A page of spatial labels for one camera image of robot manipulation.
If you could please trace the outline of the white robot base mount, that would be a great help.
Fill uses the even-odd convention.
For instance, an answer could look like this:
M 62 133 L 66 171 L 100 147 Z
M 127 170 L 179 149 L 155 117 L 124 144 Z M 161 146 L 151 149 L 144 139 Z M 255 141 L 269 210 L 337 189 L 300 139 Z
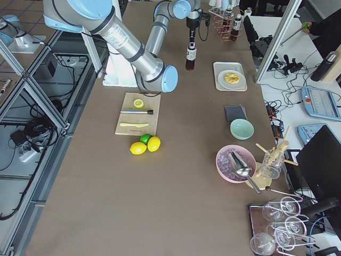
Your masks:
M 105 68 L 104 86 L 137 88 L 135 67 L 132 66 L 114 47 L 107 43 L 109 59 Z

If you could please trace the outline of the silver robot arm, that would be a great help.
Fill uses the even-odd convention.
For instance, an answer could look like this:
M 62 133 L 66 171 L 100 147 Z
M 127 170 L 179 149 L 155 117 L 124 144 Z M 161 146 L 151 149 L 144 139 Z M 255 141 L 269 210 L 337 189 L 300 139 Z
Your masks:
M 162 1 L 155 7 L 146 44 L 138 40 L 117 17 L 112 1 L 44 1 L 44 21 L 53 29 L 81 33 L 87 29 L 114 47 L 140 75 L 143 90 L 172 92 L 178 71 L 158 58 L 171 18 L 199 21 L 200 1 Z

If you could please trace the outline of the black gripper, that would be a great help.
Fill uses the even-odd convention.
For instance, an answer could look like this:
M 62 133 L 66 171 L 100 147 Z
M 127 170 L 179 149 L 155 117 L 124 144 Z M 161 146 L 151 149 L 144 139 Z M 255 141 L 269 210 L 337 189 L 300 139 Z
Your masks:
M 194 30 L 196 30 L 201 21 L 205 22 L 206 27 L 210 25 L 211 15 L 203 10 L 194 10 L 186 18 L 186 26 L 189 28 L 189 47 L 194 47 Z

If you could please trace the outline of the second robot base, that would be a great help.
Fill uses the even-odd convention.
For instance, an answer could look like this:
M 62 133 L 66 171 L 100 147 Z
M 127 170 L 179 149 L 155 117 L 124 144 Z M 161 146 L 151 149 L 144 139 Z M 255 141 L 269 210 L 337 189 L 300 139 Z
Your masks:
M 1 41 L 12 53 L 34 54 L 46 36 L 29 34 L 15 15 L 1 17 Z

